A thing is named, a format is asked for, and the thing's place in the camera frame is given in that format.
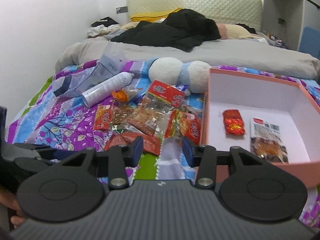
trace white spray can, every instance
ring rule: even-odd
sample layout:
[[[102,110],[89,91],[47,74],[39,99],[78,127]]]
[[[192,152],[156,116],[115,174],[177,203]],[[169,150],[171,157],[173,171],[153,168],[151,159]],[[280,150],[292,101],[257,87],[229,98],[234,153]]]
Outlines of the white spray can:
[[[133,76],[134,75],[132,73],[121,72],[83,92],[82,99],[85,106],[91,107],[110,96],[111,92],[117,92],[120,89],[130,85]]]

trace colorful floral blanket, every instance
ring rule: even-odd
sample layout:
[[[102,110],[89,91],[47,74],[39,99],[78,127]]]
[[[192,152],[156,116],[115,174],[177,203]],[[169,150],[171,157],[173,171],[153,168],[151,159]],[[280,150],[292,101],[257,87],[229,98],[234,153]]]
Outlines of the colorful floral blanket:
[[[52,81],[61,76],[85,71],[94,67],[97,60],[84,63],[80,66],[69,66],[50,77],[41,90],[29,101],[20,116],[7,128],[6,141],[8,143],[27,142],[33,144],[47,144],[53,148],[69,151],[79,151],[87,147],[95,147],[102,151],[110,139],[112,131],[93,130],[93,122],[97,106],[89,109],[84,107],[81,97],[55,97],[52,92]],[[134,73],[131,86],[142,88],[141,93],[150,85],[148,69],[150,61],[129,61],[124,70]],[[231,71],[241,71],[252,74],[270,76],[296,82],[303,85],[316,103],[320,106],[320,88],[308,85],[307,81],[297,78],[274,75],[272,73],[256,71],[244,67],[215,66]],[[106,98],[99,105],[111,104],[112,98]],[[191,94],[188,104],[202,109],[203,95]],[[66,158],[67,154],[57,154],[56,160]],[[191,179],[195,177],[195,169],[190,168],[182,154],[181,147],[174,138],[162,141],[160,156],[144,153],[136,168],[127,168],[129,181],[133,179]],[[319,203],[309,207],[302,214],[301,220],[307,225],[318,225]]]

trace person's hand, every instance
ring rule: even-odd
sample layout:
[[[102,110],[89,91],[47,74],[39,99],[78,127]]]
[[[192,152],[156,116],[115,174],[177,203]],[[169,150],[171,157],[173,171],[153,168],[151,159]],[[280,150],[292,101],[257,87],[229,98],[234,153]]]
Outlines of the person's hand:
[[[17,228],[24,222],[24,217],[22,216],[21,209],[19,207],[17,198],[10,191],[0,185],[0,203],[8,208],[11,208],[17,212],[16,216],[10,218],[11,223],[14,228]]]

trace plush toy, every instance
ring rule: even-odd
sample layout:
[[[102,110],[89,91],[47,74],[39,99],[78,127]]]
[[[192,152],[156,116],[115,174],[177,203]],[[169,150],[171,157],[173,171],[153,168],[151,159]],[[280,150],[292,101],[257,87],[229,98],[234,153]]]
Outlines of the plush toy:
[[[203,94],[208,90],[210,65],[202,61],[182,63],[172,57],[155,60],[149,69],[149,78],[168,85],[189,85],[192,93]]]

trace open cardboard box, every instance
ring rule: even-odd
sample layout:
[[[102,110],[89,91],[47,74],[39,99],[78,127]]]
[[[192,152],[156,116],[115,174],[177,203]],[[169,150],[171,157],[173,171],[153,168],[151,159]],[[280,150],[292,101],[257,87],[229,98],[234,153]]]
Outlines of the open cardboard box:
[[[246,134],[225,133],[222,113],[238,109]],[[240,146],[250,151],[250,122],[259,118],[280,127],[289,163],[273,163],[299,178],[307,188],[320,184],[320,107],[300,84],[272,77],[210,69],[205,96],[201,143],[229,151]],[[217,182],[228,177],[218,166]]]

